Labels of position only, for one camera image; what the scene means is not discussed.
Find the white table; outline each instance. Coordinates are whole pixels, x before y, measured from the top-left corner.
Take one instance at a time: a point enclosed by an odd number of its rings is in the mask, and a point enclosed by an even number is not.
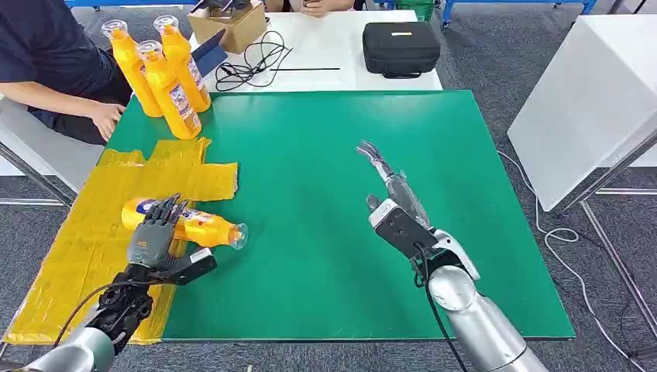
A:
[[[657,15],[575,22],[508,131],[544,210],[657,131],[655,40]],[[657,166],[657,149],[630,160]]]
[[[233,91],[403,91],[442,90],[435,70],[416,79],[386,79],[370,74],[363,59],[363,29],[369,22],[414,22],[412,10],[332,12],[324,18],[314,18],[301,13],[267,13],[270,17],[267,29],[278,31],[286,47],[293,48],[280,68],[338,68],[332,71],[279,71],[273,84],[266,88],[254,88],[247,84]],[[270,40],[280,42],[271,36]],[[198,43],[192,35],[192,47]],[[260,59],[258,48],[247,56],[253,64]],[[228,62],[244,64],[242,55],[229,53]],[[219,77],[225,76],[219,71]],[[266,84],[273,71],[255,76],[254,84]],[[205,77],[210,91],[216,91],[215,73]],[[234,84],[222,84],[228,88]]]

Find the yellow mat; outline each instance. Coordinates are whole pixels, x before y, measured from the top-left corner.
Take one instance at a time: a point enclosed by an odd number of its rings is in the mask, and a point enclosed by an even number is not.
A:
[[[205,138],[159,141],[148,161],[139,151],[106,150],[57,233],[3,341],[53,343],[75,305],[123,271],[132,232],[121,223],[121,209],[129,199],[165,198],[176,192],[192,201],[232,198],[237,190],[237,163],[203,164],[209,143]],[[170,252],[180,255],[184,249],[185,242],[174,241]],[[132,343],[160,340],[174,288],[150,288],[153,311],[136,330]],[[97,302],[98,296],[92,298],[67,331],[82,322]]]

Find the green basket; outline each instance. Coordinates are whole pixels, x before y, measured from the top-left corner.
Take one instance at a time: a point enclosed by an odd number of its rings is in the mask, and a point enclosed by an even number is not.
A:
[[[433,16],[433,2],[427,2],[426,0],[400,0],[397,2],[397,9],[415,10],[415,15],[418,17],[418,21],[429,22]]]

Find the robotic arm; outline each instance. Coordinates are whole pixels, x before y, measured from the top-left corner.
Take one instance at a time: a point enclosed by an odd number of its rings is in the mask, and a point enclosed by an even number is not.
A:
[[[392,171],[372,143],[364,140],[356,151],[370,160],[387,189],[384,201],[367,196],[372,228],[411,261],[475,370],[547,372],[504,313],[476,290],[480,275],[473,262],[456,239],[431,227],[404,177]]]
[[[152,207],[132,235],[128,266],[111,284],[92,292],[74,310],[57,337],[54,348],[19,370],[44,372],[105,372],[153,307],[151,285],[186,285],[214,270],[216,260],[208,248],[185,257],[169,254],[176,222],[187,201],[180,195]],[[75,313],[93,295],[105,289],[88,322],[76,328],[61,345],[61,336]]]

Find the plastic bottle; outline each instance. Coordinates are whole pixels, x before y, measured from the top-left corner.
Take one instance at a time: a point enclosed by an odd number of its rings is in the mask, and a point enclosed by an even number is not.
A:
[[[128,25],[120,19],[114,19],[103,23],[101,29],[109,38],[114,59],[135,92],[144,114],[152,118],[161,117],[162,110],[146,82],[146,70],[137,52],[137,43],[128,34]]]
[[[162,108],[171,132],[181,140],[196,137],[201,131],[201,120],[190,106],[176,72],[168,67],[162,45],[155,40],[147,40],[137,47],[146,66],[146,81]]]
[[[162,36],[164,56],[169,66],[178,74],[178,79],[185,94],[196,112],[203,112],[210,107],[210,94],[203,84],[201,72],[191,57],[191,46],[178,29],[178,19],[172,15],[155,18],[153,26]]]
[[[136,229],[148,210],[159,202],[149,198],[129,200],[121,212],[123,225],[130,230]],[[189,208],[183,209],[174,234],[176,239],[190,240],[199,246],[228,245],[236,250],[244,247],[248,236],[249,230],[244,223],[235,225],[218,215]]]

